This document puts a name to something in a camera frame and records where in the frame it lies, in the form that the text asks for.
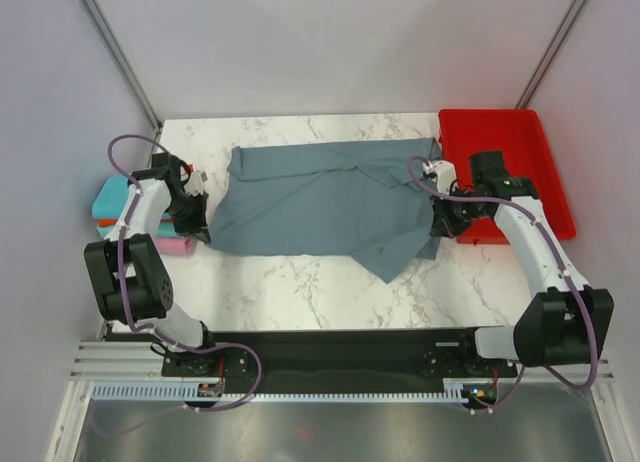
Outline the grey-blue t shirt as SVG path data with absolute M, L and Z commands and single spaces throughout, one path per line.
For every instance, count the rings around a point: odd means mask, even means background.
M 385 283 L 435 258 L 434 212 L 409 172 L 433 138 L 236 147 L 210 247 L 241 256 L 349 256 Z

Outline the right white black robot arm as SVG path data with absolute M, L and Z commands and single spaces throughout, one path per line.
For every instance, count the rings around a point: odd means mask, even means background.
M 613 313 L 611 294 L 592 288 L 570 262 L 531 179 L 510 175 L 499 151 L 471 156 L 470 166 L 472 186 L 461 189 L 452 163 L 424 163 L 437 191 L 432 233 L 456 238 L 477 220 L 493 221 L 517 256 L 531 301 L 514 325 L 477 329 L 475 341 L 458 350 L 460 368 L 477 376 L 494 359 L 527 367 L 597 363 Z

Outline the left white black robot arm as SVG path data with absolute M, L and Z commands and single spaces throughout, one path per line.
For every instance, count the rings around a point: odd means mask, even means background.
M 173 218 L 175 232 L 211 241 L 206 221 L 206 176 L 170 153 L 152 156 L 151 166 L 128 176 L 128 198 L 115 227 L 88 244 L 84 260 L 98 309 L 133 333 L 149 333 L 175 351 L 185 364 L 208 375 L 219 351 L 206 342 L 206 326 L 174 301 L 174 289 L 155 243 L 162 218 Z

